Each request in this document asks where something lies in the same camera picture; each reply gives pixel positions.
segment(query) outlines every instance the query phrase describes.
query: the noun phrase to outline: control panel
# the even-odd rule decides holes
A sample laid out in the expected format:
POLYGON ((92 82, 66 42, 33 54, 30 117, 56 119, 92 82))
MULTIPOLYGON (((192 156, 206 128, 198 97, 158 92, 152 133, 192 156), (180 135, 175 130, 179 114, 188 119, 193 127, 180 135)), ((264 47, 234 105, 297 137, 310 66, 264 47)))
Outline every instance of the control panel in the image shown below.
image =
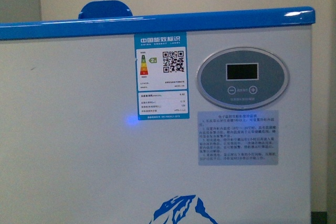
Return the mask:
POLYGON ((278 56, 252 47, 210 55, 197 71, 202 96, 230 110, 264 106, 281 96, 288 82, 288 70, 278 56))

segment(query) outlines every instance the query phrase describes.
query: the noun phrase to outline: qr code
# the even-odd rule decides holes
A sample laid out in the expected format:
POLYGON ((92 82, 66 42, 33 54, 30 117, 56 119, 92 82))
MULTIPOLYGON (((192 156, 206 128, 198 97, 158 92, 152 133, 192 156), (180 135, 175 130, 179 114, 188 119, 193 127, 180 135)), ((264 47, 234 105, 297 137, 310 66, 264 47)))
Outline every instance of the qr code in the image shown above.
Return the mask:
POLYGON ((163 72, 184 72, 184 51, 162 52, 163 72))

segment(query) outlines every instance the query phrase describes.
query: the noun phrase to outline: sticker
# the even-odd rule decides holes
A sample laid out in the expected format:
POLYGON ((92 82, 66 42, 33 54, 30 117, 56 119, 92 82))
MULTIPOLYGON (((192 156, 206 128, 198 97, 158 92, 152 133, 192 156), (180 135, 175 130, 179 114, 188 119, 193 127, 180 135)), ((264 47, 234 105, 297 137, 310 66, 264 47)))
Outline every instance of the sticker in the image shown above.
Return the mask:
POLYGON ((134 35, 138 119, 188 119, 186 33, 134 35))
POLYGON ((199 165, 277 165, 278 111, 199 112, 199 165))

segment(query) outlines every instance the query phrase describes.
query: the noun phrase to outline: blue lid trim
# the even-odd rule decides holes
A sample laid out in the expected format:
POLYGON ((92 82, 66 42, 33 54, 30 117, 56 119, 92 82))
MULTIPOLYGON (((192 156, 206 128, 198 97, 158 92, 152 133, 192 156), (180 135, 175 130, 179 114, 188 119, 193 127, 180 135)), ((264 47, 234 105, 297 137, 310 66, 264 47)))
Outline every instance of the blue lid trim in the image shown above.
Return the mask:
POLYGON ((311 25, 311 7, 0 24, 0 40, 311 25))

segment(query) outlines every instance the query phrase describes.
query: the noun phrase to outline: blue light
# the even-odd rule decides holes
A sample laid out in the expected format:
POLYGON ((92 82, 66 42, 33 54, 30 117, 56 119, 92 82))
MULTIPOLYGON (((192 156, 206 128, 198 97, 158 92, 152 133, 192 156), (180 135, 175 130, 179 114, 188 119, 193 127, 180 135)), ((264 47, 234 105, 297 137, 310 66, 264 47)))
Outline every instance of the blue light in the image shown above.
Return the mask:
POLYGON ((129 115, 126 117, 126 123, 129 125, 129 126, 135 126, 135 125, 138 125, 139 123, 139 120, 138 120, 138 115, 129 115))

